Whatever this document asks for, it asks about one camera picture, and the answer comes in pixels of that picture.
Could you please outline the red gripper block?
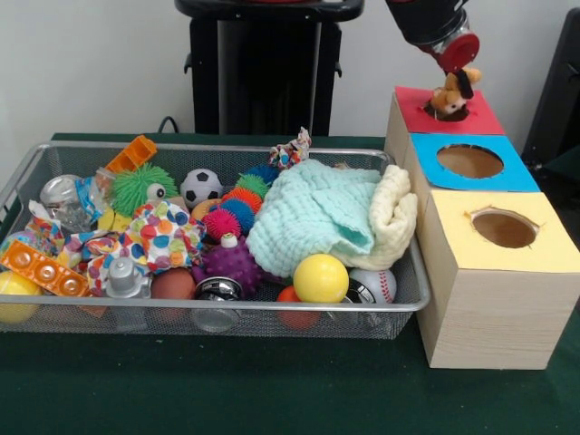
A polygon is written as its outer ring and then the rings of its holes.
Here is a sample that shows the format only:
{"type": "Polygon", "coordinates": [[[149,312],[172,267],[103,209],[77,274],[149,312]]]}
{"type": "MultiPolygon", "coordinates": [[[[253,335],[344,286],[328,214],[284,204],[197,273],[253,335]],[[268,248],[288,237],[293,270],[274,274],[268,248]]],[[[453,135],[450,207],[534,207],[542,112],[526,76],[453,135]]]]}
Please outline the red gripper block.
{"type": "Polygon", "coordinates": [[[454,73],[462,99],[474,96],[472,82],[462,68],[471,63],[479,53],[479,38],[472,32],[452,34],[441,41],[419,45],[418,48],[430,55],[445,73],[454,73]]]}

